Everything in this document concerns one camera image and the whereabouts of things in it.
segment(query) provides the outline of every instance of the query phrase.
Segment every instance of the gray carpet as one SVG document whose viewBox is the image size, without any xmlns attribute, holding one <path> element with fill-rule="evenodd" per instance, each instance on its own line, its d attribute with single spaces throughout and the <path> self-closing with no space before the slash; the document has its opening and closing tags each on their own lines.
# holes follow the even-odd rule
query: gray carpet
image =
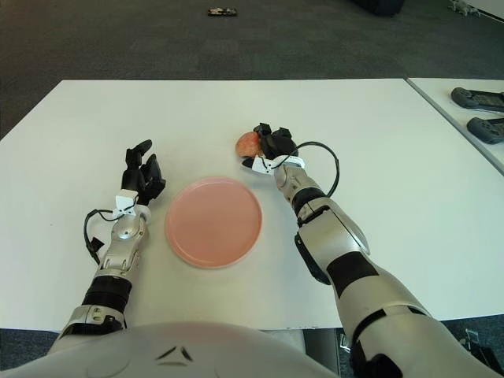
<svg viewBox="0 0 504 378">
<path fill-rule="evenodd" d="M 63 79 L 504 79 L 504 24 L 442 0 L 406 0 L 394 18 L 348 0 L 225 1 L 2 0 L 0 138 Z M 239 16 L 208 18 L 212 6 Z M 503 317 L 475 322 L 504 345 Z M 0 330 L 0 369 L 44 355 L 54 337 Z"/>
</svg>

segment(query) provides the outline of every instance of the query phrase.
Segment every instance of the small object on floor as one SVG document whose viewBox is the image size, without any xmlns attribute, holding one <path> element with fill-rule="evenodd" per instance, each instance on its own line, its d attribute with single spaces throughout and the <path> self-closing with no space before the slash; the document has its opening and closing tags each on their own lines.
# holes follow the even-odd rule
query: small object on floor
<svg viewBox="0 0 504 378">
<path fill-rule="evenodd" d="M 494 351 L 488 346 L 481 345 L 478 332 L 466 328 L 465 334 L 467 335 L 467 339 L 463 344 L 465 349 L 490 369 L 504 375 L 504 370 L 502 370 L 502 366 L 498 363 Z"/>
<path fill-rule="evenodd" d="M 482 142 L 488 144 L 504 142 L 504 118 L 482 120 L 475 117 L 467 123 L 467 129 Z"/>
<path fill-rule="evenodd" d="M 208 9 L 208 15 L 211 17 L 236 17 L 238 11 L 236 8 L 210 8 Z"/>
<path fill-rule="evenodd" d="M 468 14 L 474 14 L 478 17 L 481 17 L 480 11 L 473 6 L 470 6 L 464 0 L 450 0 L 448 8 L 453 10 L 454 12 L 460 13 L 464 17 L 467 17 Z"/>
</svg>

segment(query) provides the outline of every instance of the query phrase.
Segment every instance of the black game controller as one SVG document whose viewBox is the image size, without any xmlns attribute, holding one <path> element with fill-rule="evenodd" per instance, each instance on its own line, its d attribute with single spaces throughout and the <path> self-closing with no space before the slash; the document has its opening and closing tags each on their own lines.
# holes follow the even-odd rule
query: black game controller
<svg viewBox="0 0 504 378">
<path fill-rule="evenodd" d="M 467 123 L 467 129 L 482 142 L 488 144 L 504 142 L 504 118 L 496 120 L 473 118 Z"/>
<path fill-rule="evenodd" d="M 504 112 L 504 94 L 455 88 L 451 98 L 462 108 Z"/>
</svg>

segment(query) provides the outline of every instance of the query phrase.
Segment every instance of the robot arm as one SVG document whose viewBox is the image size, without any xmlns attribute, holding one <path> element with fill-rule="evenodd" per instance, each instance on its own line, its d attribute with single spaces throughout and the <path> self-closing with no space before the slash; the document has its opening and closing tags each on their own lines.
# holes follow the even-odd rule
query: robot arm
<svg viewBox="0 0 504 378">
<path fill-rule="evenodd" d="M 150 211 L 146 205 L 162 192 L 166 184 L 161 178 L 155 154 L 142 165 L 142 156 L 151 146 L 152 142 L 146 140 L 126 151 L 127 169 L 123 173 L 121 190 L 116 195 L 113 211 L 116 223 L 109 249 L 100 261 L 95 246 L 102 243 L 86 242 L 91 255 L 99 261 L 98 269 L 82 304 L 73 310 L 49 353 L 127 328 L 124 308 L 135 282 L 140 251 L 148 236 Z"/>
<path fill-rule="evenodd" d="M 303 168 L 287 163 L 274 176 L 298 218 L 299 253 L 312 275 L 334 289 L 357 376 L 499 376 L 369 259 L 362 231 Z"/>
</svg>

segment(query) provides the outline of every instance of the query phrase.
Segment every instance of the black object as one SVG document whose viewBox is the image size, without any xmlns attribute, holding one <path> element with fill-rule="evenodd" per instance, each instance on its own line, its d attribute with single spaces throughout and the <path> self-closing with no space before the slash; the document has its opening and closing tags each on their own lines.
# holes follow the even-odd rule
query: black object
<svg viewBox="0 0 504 378">
<path fill-rule="evenodd" d="M 299 215 L 299 211 L 306 203 L 321 197 L 325 197 L 325 194 L 318 187 L 306 187 L 301 189 L 292 199 L 292 208 L 296 216 Z"/>
<path fill-rule="evenodd" d="M 401 11 L 404 0 L 354 0 L 362 8 L 377 16 L 394 16 Z"/>
<path fill-rule="evenodd" d="M 386 354 L 377 354 L 366 361 L 360 342 L 352 346 L 350 365 L 358 378 L 402 378 L 401 369 Z"/>
<path fill-rule="evenodd" d="M 323 284 L 330 285 L 331 281 L 325 275 L 324 271 L 317 265 L 315 260 L 309 251 L 306 249 L 305 243 L 302 242 L 301 236 L 296 234 L 294 237 L 294 244 L 298 248 L 299 254 L 301 254 L 302 259 L 304 260 L 306 266 L 308 267 L 309 272 L 313 276 L 313 278 Z"/>
<path fill-rule="evenodd" d="M 210 8 L 207 14 L 211 17 L 236 17 L 238 11 L 235 8 Z"/>
<path fill-rule="evenodd" d="M 488 144 L 504 142 L 504 118 L 496 120 L 473 118 L 467 123 L 467 129 L 482 142 Z"/>
<path fill-rule="evenodd" d="M 129 299 L 132 283 L 124 278 L 115 276 L 96 277 L 82 302 L 83 305 L 96 305 L 124 311 Z"/>
<path fill-rule="evenodd" d="M 504 112 L 503 93 L 470 91 L 457 87 L 452 90 L 451 98 L 462 108 Z"/>
<path fill-rule="evenodd" d="M 107 315 L 101 324 L 70 324 L 61 334 L 61 337 L 68 335 L 106 335 L 108 333 L 120 331 L 121 329 L 123 329 L 123 327 L 120 322 L 115 317 Z"/>
<path fill-rule="evenodd" d="M 148 205 L 165 189 L 166 180 L 161 178 L 161 170 L 156 154 L 150 155 L 142 165 L 142 156 L 152 147 L 150 139 L 141 142 L 135 148 L 126 150 L 126 165 L 120 188 L 136 191 L 139 194 L 137 203 Z"/>
<path fill-rule="evenodd" d="M 329 264 L 328 273 L 339 297 L 354 281 L 368 276 L 378 276 L 376 269 L 361 252 L 349 252 L 336 258 Z"/>
<path fill-rule="evenodd" d="M 287 128 L 279 128 L 271 132 L 268 124 L 260 123 L 254 128 L 259 134 L 262 152 L 268 159 L 274 159 L 281 155 L 298 156 L 296 143 L 292 141 L 291 132 Z"/>
</svg>

